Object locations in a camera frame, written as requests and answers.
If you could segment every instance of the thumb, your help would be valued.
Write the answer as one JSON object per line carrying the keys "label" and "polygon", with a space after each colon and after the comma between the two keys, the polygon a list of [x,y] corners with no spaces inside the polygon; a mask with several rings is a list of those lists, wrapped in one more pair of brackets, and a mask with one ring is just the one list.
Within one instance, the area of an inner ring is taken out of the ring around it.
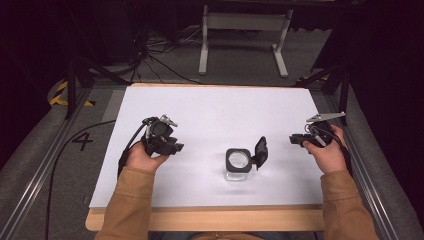
{"label": "thumb", "polygon": [[156,160],[158,163],[159,163],[159,165],[161,165],[162,163],[164,163],[167,159],[169,158],[169,156],[168,155],[159,155],[159,156],[156,156],[156,157],[154,157],[153,159],[154,160]]}
{"label": "thumb", "polygon": [[303,146],[306,148],[306,150],[308,150],[308,152],[310,152],[311,154],[314,154],[315,151],[318,149],[317,146],[315,146],[314,144],[312,144],[309,141],[304,141],[303,142]]}

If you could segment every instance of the brown jacket sleeve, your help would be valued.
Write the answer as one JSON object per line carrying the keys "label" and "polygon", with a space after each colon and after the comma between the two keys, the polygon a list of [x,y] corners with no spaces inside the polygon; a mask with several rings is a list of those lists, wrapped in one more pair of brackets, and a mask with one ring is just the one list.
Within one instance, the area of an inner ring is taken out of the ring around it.
{"label": "brown jacket sleeve", "polygon": [[147,239],[153,183],[154,174],[124,167],[95,239]]}
{"label": "brown jacket sleeve", "polygon": [[378,239],[371,216],[348,171],[325,174],[321,177],[321,186],[325,240]]}

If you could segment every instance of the finger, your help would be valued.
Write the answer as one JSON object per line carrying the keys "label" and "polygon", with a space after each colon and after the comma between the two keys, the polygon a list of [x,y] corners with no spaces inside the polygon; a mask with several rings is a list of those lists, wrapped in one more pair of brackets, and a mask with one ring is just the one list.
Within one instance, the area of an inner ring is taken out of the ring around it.
{"label": "finger", "polygon": [[318,149],[317,146],[315,146],[314,144],[312,144],[309,141],[304,141],[303,146],[306,148],[306,150],[308,150],[308,152],[310,152],[312,154],[314,154],[316,152],[316,150]]}
{"label": "finger", "polygon": [[334,134],[337,135],[340,139],[343,138],[343,130],[336,125],[331,125],[331,130],[334,132]]}
{"label": "finger", "polygon": [[164,163],[166,160],[168,160],[169,155],[159,155],[154,157],[153,159],[155,159],[156,161],[158,161],[160,164]]}
{"label": "finger", "polygon": [[331,130],[333,130],[334,134],[342,141],[342,144],[347,147],[346,141],[344,139],[343,130],[335,125],[331,125]]}
{"label": "finger", "polygon": [[142,143],[142,142],[136,142],[136,143],[134,143],[134,144],[131,146],[131,148],[130,148],[130,149],[131,149],[131,150],[135,149],[135,150],[140,150],[140,151],[145,152],[145,150],[144,150],[144,145],[143,145],[143,143]]}

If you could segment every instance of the metal stand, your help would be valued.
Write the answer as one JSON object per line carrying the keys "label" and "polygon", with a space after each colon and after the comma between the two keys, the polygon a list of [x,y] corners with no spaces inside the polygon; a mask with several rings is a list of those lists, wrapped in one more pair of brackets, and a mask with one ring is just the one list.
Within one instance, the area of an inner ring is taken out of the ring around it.
{"label": "metal stand", "polygon": [[94,85],[95,81],[89,72],[90,68],[120,85],[131,85],[130,82],[116,76],[112,72],[97,65],[89,59],[81,57],[72,58],[68,63],[68,112],[65,119],[69,119],[76,108],[76,78],[78,78],[83,88],[91,88]]}
{"label": "metal stand", "polygon": [[[333,94],[337,87],[341,85],[341,91],[340,91],[340,100],[339,100],[339,112],[346,112],[347,111],[347,98],[349,94],[349,81],[350,81],[350,74],[347,67],[341,67],[341,66],[333,66],[328,69],[324,69],[308,78],[300,78],[299,82],[297,82],[292,87],[303,87],[305,88],[309,84],[320,80],[321,78],[330,75],[327,82],[322,87],[322,92],[326,95]],[[341,121],[344,126],[347,126],[346,117],[342,117]]]}
{"label": "metal stand", "polygon": [[205,5],[203,8],[203,42],[199,74],[206,75],[209,51],[208,29],[241,29],[281,32],[278,44],[273,44],[272,49],[281,77],[287,77],[287,68],[281,55],[281,49],[289,29],[292,13],[293,10],[287,11],[285,15],[210,13],[208,6]]}

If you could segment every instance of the yellow tape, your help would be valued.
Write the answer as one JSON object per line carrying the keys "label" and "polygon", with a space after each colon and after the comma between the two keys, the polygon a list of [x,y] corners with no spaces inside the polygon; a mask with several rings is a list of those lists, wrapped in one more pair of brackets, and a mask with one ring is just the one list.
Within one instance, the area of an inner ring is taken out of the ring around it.
{"label": "yellow tape", "polygon": [[[63,80],[63,82],[57,88],[56,93],[54,94],[52,100],[50,100],[50,105],[62,105],[68,106],[68,101],[60,100],[60,96],[62,95],[65,88],[68,86],[68,82]],[[86,101],[84,106],[86,107],[94,107],[96,105],[96,101]]]}

